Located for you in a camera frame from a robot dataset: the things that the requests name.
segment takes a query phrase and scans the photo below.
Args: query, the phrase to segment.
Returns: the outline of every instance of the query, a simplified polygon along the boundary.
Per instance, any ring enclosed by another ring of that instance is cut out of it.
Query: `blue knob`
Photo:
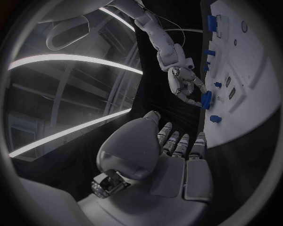
[[[210,120],[211,120],[212,122],[217,122],[217,123],[219,123],[219,122],[222,120],[222,118],[218,117],[217,115],[211,115]]]
[[[207,49],[206,49],[206,50],[204,51],[204,53],[207,54],[207,55],[215,56],[215,51],[212,51],[212,50],[207,50]]]
[[[214,85],[215,85],[216,87],[219,87],[219,88],[222,87],[222,83],[220,83],[220,82],[216,82],[216,83],[214,83]]]
[[[216,16],[208,16],[208,30],[211,32],[217,32]]]

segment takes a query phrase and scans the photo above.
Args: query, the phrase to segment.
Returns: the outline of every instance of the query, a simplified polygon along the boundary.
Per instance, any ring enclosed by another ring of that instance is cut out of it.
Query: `rectangular slot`
[[[229,86],[230,82],[231,82],[231,77],[228,77],[228,79],[227,79],[227,81],[226,81],[226,87]]]
[[[233,88],[231,93],[229,94],[229,100],[231,100],[231,98],[234,96],[235,92],[236,92],[236,89]]]

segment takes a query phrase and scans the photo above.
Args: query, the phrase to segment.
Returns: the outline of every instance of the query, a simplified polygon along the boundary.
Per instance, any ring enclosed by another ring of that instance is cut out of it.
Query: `blue object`
[[[211,32],[217,32],[216,16],[208,16],[208,30]]]
[[[214,85],[215,85],[216,87],[219,87],[219,88],[222,87],[222,83],[220,83],[220,82],[216,82],[216,83],[214,83]]]
[[[201,104],[203,109],[208,110],[210,108],[211,97],[212,97],[211,91],[207,91],[207,93],[202,96]]]
[[[215,51],[212,51],[212,50],[207,50],[207,49],[206,49],[206,50],[204,51],[204,53],[207,54],[207,55],[215,56]]]
[[[222,118],[218,117],[217,115],[211,115],[210,120],[211,120],[212,122],[217,122],[217,123],[219,123],[219,122],[222,120]]]

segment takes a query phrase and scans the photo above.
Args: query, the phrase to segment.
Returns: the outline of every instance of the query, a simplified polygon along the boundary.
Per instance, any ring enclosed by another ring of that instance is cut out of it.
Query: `light fixture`
[[[8,70],[11,70],[15,67],[19,67],[25,64],[34,63],[34,62],[40,62],[40,61],[47,61],[47,60],[77,60],[77,61],[84,61],[84,62],[90,62],[90,63],[97,63],[102,65],[109,65],[112,67],[118,67],[121,69],[125,69],[131,72],[135,72],[138,74],[142,74],[142,71],[139,71],[137,69],[121,65],[118,63],[114,63],[108,60],[102,60],[90,56],[80,56],[80,55],[69,55],[69,54],[46,54],[46,55],[37,55],[37,56],[29,56],[23,59],[16,60],[12,63],[10,63],[10,66]]]
[[[19,155],[19,154],[22,154],[22,153],[24,153],[24,152],[27,152],[27,151],[29,151],[29,150],[31,150],[31,149],[33,149],[33,148],[36,148],[36,147],[38,147],[38,146],[40,146],[40,145],[43,145],[43,144],[45,144],[45,143],[47,143],[47,142],[50,142],[50,141],[52,141],[52,140],[55,140],[55,139],[57,139],[57,138],[59,138],[59,137],[65,136],[65,135],[67,135],[67,134],[69,134],[69,133],[72,133],[72,132],[75,132],[75,131],[77,131],[77,130],[86,128],[86,127],[88,127],[88,126],[92,126],[92,125],[97,124],[97,123],[99,123],[99,122],[102,122],[102,121],[105,121],[105,120],[114,118],[114,117],[116,117],[116,116],[125,114],[125,113],[129,112],[130,110],[131,110],[131,108],[130,108],[130,109],[127,109],[127,110],[124,110],[124,111],[121,111],[121,112],[117,112],[117,113],[115,113],[115,114],[110,114],[110,115],[105,116],[105,117],[102,117],[102,118],[100,118],[100,119],[95,119],[95,120],[86,122],[86,123],[84,123],[84,124],[82,124],[82,125],[78,125],[78,126],[75,126],[75,127],[70,128],[70,129],[66,129],[66,130],[64,130],[64,131],[62,131],[62,132],[53,134],[53,135],[51,135],[51,136],[49,136],[49,137],[45,137],[45,138],[43,138],[43,139],[41,139],[41,140],[37,140],[37,141],[35,141],[35,142],[33,142],[33,143],[27,145],[27,146],[21,147],[21,148],[15,150],[15,151],[11,152],[11,153],[9,154],[9,156],[12,157],[12,158],[13,158],[13,157],[16,157],[16,156]]]
[[[115,17],[117,20],[121,21],[123,24],[125,24],[126,26],[128,26],[129,28],[131,28],[134,31],[134,28],[132,26],[130,26],[125,20],[123,20],[122,18],[118,17],[116,14],[110,12],[109,10],[105,9],[105,8],[100,8],[101,11],[108,13],[109,15]]]

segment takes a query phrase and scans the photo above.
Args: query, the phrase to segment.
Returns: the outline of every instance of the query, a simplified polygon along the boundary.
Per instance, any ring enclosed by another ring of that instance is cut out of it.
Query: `fluorescent light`
[[[132,26],[130,26],[125,20],[121,19],[120,17],[118,17],[116,14],[108,11],[105,8],[100,8],[101,11],[108,13],[109,15],[115,17],[117,20],[121,21],[123,24],[125,24],[126,26],[128,26],[129,28],[131,28],[134,31],[134,28]]]
[[[102,65],[109,65],[112,67],[118,67],[121,69],[125,69],[131,72],[136,72],[138,74],[142,74],[142,71],[139,71],[137,69],[117,64],[108,60],[102,60],[90,56],[80,56],[80,55],[69,55],[69,54],[46,54],[46,55],[38,55],[38,56],[30,56],[23,59],[16,60],[12,63],[10,63],[10,66],[8,70],[11,70],[15,67],[19,67],[25,64],[39,62],[39,61],[46,61],[46,60],[77,60],[77,61],[84,61],[84,62],[90,62],[90,63],[97,63]]]
[[[19,155],[19,154],[22,154],[22,153],[24,153],[24,152],[27,152],[27,151],[29,151],[29,150],[35,148],[35,147],[38,147],[38,146],[40,146],[40,145],[43,145],[43,144],[45,144],[45,143],[47,143],[47,142],[49,142],[49,141],[55,140],[55,139],[57,139],[57,138],[59,138],[59,137],[65,136],[65,135],[67,135],[67,134],[69,134],[69,133],[75,132],[75,131],[77,131],[77,130],[83,129],[83,128],[88,127],[88,126],[91,126],[91,125],[94,125],[94,124],[96,124],[96,123],[99,123],[99,122],[102,122],[102,121],[105,121],[105,120],[114,118],[114,117],[116,117],[116,116],[125,114],[125,113],[129,112],[130,110],[131,110],[131,108],[130,108],[130,109],[127,109],[127,110],[124,110],[124,111],[121,111],[121,112],[117,112],[117,113],[115,113],[115,114],[111,114],[111,115],[102,117],[102,118],[100,118],[100,119],[95,119],[95,120],[93,120],[93,121],[86,122],[86,123],[84,123],[84,124],[82,124],[82,125],[78,125],[78,126],[75,126],[75,127],[70,128],[70,129],[66,129],[66,130],[64,130],[64,131],[62,131],[62,132],[53,134],[53,135],[51,135],[51,136],[49,136],[49,137],[46,137],[46,138],[43,138],[43,139],[41,139],[41,140],[35,141],[35,142],[33,142],[33,143],[31,143],[31,144],[29,144],[29,145],[27,145],[27,146],[21,147],[21,148],[15,150],[15,151],[13,151],[12,153],[10,153],[9,156],[10,156],[10,157],[15,157],[15,156],[17,156],[17,155]]]

